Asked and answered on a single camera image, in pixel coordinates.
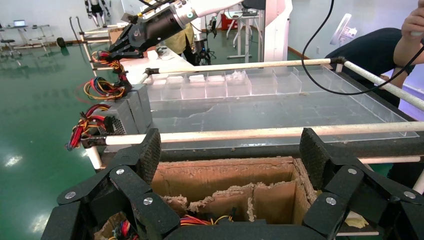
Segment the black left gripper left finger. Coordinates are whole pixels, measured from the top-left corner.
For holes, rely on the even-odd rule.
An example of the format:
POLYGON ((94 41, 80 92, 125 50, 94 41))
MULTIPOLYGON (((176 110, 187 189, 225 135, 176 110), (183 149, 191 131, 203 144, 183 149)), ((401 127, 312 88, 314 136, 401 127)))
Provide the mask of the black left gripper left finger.
POLYGON ((165 239, 180 218, 151 187, 160 158, 160 133, 152 128, 141 143, 119 150, 105 169, 57 197, 42 239, 92 240, 121 212, 142 240, 165 239))

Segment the black-shirted person's hand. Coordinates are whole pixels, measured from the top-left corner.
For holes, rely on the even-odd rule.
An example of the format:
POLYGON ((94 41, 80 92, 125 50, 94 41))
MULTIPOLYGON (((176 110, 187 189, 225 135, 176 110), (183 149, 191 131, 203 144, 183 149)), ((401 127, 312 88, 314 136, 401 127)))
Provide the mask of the black-shirted person's hand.
POLYGON ((424 35, 424 7, 419 6, 404 20, 401 27, 402 36, 418 38, 424 35))

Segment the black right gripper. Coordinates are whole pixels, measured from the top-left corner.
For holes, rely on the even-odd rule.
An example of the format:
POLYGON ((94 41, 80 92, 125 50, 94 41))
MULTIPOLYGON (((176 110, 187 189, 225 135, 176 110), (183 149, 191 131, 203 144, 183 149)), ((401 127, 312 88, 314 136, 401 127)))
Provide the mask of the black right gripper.
POLYGON ((143 52, 138 50, 147 50, 182 30, 183 25, 170 9, 139 23, 114 28, 108 32, 111 41, 109 59, 142 59, 143 52))

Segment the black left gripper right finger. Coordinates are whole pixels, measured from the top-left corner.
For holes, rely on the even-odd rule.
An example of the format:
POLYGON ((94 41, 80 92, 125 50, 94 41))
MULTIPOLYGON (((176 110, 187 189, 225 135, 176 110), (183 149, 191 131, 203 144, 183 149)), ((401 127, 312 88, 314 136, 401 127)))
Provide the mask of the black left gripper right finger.
POLYGON ((304 215, 304 226, 332 240, 355 212, 385 240, 423 239, 421 193, 369 170, 352 154, 323 142, 311 128, 303 129, 299 151, 312 187, 321 191, 304 215))

